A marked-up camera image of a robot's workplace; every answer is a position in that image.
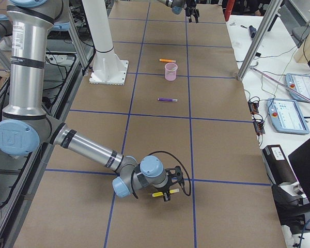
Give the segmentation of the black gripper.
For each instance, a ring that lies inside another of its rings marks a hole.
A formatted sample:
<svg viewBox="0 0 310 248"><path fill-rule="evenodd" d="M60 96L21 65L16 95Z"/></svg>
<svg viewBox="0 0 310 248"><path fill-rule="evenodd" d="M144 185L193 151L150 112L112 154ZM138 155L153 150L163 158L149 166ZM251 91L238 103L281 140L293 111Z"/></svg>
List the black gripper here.
<svg viewBox="0 0 310 248"><path fill-rule="evenodd" d="M185 14L189 23L192 22L191 15L193 15L195 19L195 23L199 22L199 12L195 11L197 6L196 0L185 0Z"/></svg>
<svg viewBox="0 0 310 248"><path fill-rule="evenodd" d="M165 202L170 201L171 200L171 194L170 194L170 188L173 185L173 181L171 176L167 177L167 183L165 184L164 187L162 187L162 192L163 192L163 200Z"/></svg>

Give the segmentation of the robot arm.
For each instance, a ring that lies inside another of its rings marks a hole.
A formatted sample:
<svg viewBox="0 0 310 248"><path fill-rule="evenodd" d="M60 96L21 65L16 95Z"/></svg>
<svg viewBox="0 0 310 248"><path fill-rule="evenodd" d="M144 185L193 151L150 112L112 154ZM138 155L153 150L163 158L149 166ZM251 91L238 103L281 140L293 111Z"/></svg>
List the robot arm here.
<svg viewBox="0 0 310 248"><path fill-rule="evenodd" d="M70 129L42 107L47 39L54 25L69 27L68 1L8 1L12 20L9 103L0 121L0 150L24 156L50 143L74 151L117 173L112 186L118 197L153 186L165 201L171 198L172 168L164 168L154 153L140 162L124 156Z"/></svg>
<svg viewBox="0 0 310 248"><path fill-rule="evenodd" d="M200 14L196 0L159 0L159 2L171 8L176 15L179 15L184 10L189 23L192 23L192 17L194 17L195 23L199 22Z"/></svg>

